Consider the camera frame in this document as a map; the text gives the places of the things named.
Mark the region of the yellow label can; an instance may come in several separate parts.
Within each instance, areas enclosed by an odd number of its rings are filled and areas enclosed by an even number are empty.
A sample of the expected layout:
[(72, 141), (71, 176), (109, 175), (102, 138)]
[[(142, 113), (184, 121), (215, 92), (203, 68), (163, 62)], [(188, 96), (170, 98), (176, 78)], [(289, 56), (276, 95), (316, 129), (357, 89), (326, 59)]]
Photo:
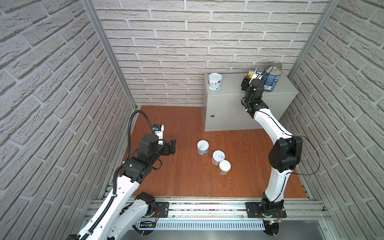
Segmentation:
[(254, 76), (255, 72), (249, 71), (248, 78), (251, 79)]

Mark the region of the blue Progresso soup can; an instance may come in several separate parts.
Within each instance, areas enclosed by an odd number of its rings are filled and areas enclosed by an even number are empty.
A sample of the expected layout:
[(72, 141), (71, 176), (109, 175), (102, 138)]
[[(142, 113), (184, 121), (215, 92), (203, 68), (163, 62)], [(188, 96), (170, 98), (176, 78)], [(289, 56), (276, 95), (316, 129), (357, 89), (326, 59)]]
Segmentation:
[(282, 75), (282, 70), (270, 65), (264, 73), (264, 91), (272, 92)]

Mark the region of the red label soup can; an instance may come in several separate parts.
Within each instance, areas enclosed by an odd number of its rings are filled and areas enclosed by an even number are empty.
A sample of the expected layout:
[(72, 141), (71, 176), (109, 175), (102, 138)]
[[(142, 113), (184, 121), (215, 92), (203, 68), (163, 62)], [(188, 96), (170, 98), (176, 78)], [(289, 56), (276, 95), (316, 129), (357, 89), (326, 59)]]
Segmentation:
[(272, 66), (274, 66), (274, 68), (279, 69), (279, 70), (282, 69), (282, 64), (281, 63), (271, 62), (271, 63), (268, 63), (268, 66), (269, 65), (272, 65)]

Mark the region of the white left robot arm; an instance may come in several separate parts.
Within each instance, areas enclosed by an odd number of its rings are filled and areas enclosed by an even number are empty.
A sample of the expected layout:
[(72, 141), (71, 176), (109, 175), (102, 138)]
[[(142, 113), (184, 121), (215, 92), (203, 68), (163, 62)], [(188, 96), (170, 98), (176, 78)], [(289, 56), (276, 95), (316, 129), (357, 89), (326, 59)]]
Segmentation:
[(133, 225), (155, 210), (156, 199), (147, 193), (136, 196), (125, 209), (126, 203), (139, 188), (145, 177), (154, 170), (154, 163), (161, 156), (176, 153), (176, 140), (159, 145), (155, 135), (146, 135), (140, 140), (139, 148), (131, 158), (119, 166), (113, 177), (113, 188), (90, 221), (69, 240), (120, 240)]

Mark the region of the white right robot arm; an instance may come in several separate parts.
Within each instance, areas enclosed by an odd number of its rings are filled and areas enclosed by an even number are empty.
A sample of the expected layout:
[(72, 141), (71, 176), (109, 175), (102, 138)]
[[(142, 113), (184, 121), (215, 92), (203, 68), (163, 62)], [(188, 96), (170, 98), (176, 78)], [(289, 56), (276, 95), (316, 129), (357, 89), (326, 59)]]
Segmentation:
[(262, 100), (264, 81), (253, 75), (245, 76), (241, 88), (245, 97), (241, 100), (246, 112), (269, 135), (274, 146), (268, 160), (272, 167), (269, 184), (263, 193), (259, 211), (264, 218), (283, 217), (284, 193), (291, 174), (300, 163), (303, 140), (289, 133), (274, 117)]

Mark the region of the grey metal cabinet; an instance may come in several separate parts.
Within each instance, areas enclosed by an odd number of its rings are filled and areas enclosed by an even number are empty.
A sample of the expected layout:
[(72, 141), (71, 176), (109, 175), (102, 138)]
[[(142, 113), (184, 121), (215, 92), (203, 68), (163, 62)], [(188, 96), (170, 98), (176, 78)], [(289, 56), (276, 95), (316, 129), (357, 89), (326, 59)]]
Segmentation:
[(242, 90), (247, 73), (221, 74), (221, 87), (209, 88), (209, 75), (205, 74), (205, 100), (203, 117), (206, 132), (262, 129), (253, 117), (254, 110), (267, 107), (269, 115), (279, 120), (299, 91), (282, 74), (275, 89), (261, 92), (262, 84), (252, 82), (252, 89)]

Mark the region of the white grey label can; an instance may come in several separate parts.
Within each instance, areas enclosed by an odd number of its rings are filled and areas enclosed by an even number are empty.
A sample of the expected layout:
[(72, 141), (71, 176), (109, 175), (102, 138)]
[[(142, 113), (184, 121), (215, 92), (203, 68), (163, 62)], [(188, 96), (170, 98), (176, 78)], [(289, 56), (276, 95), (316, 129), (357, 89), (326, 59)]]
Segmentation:
[(200, 155), (206, 155), (209, 151), (209, 143), (206, 140), (198, 141), (197, 151)]

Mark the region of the pink label can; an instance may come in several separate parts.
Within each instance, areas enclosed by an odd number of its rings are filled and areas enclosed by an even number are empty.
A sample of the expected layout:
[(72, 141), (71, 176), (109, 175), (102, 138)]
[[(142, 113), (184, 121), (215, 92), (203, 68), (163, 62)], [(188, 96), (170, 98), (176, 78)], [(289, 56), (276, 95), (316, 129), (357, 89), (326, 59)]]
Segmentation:
[(216, 150), (213, 152), (213, 155), (212, 155), (212, 163), (215, 166), (218, 166), (221, 161), (225, 160), (225, 158), (226, 158), (226, 156), (225, 156), (225, 153), (223, 151)]

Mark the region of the orange can white lid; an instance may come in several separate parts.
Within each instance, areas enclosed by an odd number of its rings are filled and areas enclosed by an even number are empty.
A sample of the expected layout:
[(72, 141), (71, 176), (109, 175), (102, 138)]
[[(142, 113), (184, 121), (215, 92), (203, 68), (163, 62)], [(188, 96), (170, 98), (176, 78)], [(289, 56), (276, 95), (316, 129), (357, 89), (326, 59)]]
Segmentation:
[(227, 160), (220, 161), (219, 168), (218, 168), (220, 175), (223, 175), (223, 176), (227, 175), (230, 169), (231, 169), (231, 163), (229, 161)]

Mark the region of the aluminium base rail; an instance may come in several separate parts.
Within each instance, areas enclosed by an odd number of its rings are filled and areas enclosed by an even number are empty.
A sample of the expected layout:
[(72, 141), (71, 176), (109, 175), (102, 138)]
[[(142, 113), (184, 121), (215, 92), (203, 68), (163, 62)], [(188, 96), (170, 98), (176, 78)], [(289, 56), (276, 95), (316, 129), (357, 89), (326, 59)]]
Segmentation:
[(275, 235), (283, 221), (319, 221), (331, 217), (320, 201), (287, 200), (279, 210), (262, 214), (261, 199), (159, 198), (147, 204), (128, 199), (107, 230), (107, 237), (121, 237), (127, 231), (198, 230), (264, 231)]

